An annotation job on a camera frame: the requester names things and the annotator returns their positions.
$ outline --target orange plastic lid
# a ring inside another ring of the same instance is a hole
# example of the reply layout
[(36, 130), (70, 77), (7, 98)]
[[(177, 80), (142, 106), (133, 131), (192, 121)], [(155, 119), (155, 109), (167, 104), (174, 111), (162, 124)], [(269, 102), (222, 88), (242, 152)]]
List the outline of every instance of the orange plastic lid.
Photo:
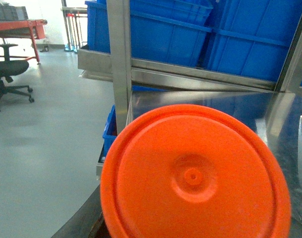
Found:
[(282, 171), (247, 126), (215, 109), (174, 105), (117, 137), (101, 177), (114, 238), (287, 238)]

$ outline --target chair armrest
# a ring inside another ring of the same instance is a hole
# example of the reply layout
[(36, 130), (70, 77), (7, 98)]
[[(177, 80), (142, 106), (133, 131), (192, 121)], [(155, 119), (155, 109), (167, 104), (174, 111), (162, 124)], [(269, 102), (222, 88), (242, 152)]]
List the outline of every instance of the chair armrest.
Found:
[(4, 60), (5, 61), (10, 61), (10, 51), (9, 48), (12, 46), (18, 46), (17, 44), (2, 44), (0, 47), (3, 48), (4, 51)]

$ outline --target office chair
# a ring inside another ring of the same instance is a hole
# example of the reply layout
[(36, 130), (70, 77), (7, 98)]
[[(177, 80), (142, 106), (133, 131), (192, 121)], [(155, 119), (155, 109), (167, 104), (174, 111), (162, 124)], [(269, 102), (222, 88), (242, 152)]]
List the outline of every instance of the office chair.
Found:
[[(27, 96), (29, 97), (29, 101), (33, 103), (34, 99), (30, 94), (31, 92), (33, 92), (32, 88), (30, 88), (28, 85), (6, 87), (4, 85), (3, 80), (1, 79), (5, 77), (6, 81), (8, 83), (11, 83), (13, 82), (12, 76), (16, 76), (24, 73), (29, 67), (29, 63), (25, 60), (10, 60), (9, 48), (12, 46), (18, 46), (18, 45), (16, 44), (0, 45), (0, 47), (2, 47), (4, 50), (4, 61), (0, 61), (0, 99), (4, 94), (13, 93), (13, 94)], [(27, 88), (27, 91), (29, 93), (23, 93), (21, 91), (18, 91), (17, 89), (20, 88)]]

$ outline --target epoxy floor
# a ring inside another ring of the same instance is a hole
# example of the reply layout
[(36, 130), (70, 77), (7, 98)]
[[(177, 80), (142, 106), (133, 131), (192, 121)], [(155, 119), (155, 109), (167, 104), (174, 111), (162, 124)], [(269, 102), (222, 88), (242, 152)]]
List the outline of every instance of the epoxy floor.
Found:
[(0, 101), (0, 238), (50, 238), (97, 187), (112, 83), (79, 78), (77, 55), (40, 53)]

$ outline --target red table leg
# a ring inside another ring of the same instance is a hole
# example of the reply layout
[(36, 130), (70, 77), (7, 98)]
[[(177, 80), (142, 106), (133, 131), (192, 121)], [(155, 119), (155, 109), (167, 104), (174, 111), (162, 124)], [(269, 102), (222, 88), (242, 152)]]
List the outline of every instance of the red table leg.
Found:
[(37, 46), (36, 46), (36, 42), (35, 42), (35, 38), (34, 38), (33, 27), (29, 27), (29, 29), (30, 29), (30, 36), (31, 36), (31, 40), (32, 40), (32, 45), (33, 45), (34, 52), (35, 52), (35, 57), (36, 57), (37, 62), (40, 63), (40, 57), (39, 57), (38, 52), (37, 52)]

